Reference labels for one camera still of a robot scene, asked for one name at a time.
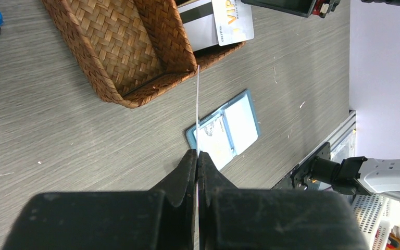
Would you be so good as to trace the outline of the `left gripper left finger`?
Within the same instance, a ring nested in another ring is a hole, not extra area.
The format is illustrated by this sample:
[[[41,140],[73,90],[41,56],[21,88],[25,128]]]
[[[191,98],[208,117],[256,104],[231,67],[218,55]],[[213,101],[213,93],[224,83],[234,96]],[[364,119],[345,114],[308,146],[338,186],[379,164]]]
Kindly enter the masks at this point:
[[[26,203],[4,249],[192,249],[197,153],[147,191],[49,192]]]

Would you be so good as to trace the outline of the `brown wicker basket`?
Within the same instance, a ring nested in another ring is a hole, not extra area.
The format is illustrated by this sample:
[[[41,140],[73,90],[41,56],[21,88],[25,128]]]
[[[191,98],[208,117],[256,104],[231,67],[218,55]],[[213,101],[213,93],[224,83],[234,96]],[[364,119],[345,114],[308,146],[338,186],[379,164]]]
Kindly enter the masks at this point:
[[[244,43],[195,52],[175,1],[44,1],[95,93],[137,108]]]

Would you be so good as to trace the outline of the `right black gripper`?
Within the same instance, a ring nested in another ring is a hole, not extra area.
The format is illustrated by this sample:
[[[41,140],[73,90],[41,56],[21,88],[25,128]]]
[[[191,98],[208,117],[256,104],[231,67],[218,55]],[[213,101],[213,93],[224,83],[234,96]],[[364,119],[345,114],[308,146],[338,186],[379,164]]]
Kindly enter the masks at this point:
[[[340,0],[242,0],[242,3],[305,18],[311,15],[325,18],[336,9]]]

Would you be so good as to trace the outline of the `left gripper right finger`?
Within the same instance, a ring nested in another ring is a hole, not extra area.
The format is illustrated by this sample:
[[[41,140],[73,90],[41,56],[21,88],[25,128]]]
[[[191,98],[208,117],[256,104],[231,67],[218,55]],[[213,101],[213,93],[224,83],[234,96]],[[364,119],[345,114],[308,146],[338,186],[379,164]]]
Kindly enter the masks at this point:
[[[200,249],[368,249],[339,194],[239,189],[198,157]]]

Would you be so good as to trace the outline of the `white portrait credit card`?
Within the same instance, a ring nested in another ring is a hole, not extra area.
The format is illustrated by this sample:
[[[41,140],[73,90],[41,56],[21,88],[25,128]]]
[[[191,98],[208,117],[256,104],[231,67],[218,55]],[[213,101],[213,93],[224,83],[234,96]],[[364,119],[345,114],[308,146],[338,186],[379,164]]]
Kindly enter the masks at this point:
[[[209,154],[218,170],[233,159],[223,116],[213,117],[212,120],[200,126],[198,135],[199,150]]]

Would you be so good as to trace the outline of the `blue card holder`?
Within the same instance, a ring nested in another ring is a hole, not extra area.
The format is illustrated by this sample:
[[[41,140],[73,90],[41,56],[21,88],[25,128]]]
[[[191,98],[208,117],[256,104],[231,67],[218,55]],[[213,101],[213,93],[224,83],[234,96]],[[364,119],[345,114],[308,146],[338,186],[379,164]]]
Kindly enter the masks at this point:
[[[261,135],[249,89],[185,131],[191,149],[206,152],[218,170],[244,153]]]

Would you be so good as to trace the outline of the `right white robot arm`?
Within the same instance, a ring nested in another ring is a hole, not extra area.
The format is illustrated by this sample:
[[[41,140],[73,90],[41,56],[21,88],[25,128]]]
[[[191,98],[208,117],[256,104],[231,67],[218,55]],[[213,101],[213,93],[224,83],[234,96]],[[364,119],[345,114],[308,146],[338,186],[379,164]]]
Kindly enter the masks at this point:
[[[340,1],[242,1],[258,7],[308,18],[325,18]],[[400,1],[361,1],[400,7]],[[372,195],[400,192],[400,159],[375,159],[364,156],[344,159],[340,164],[324,156],[325,142],[316,152],[296,165],[272,189],[309,188],[308,182],[320,181],[345,195]]]

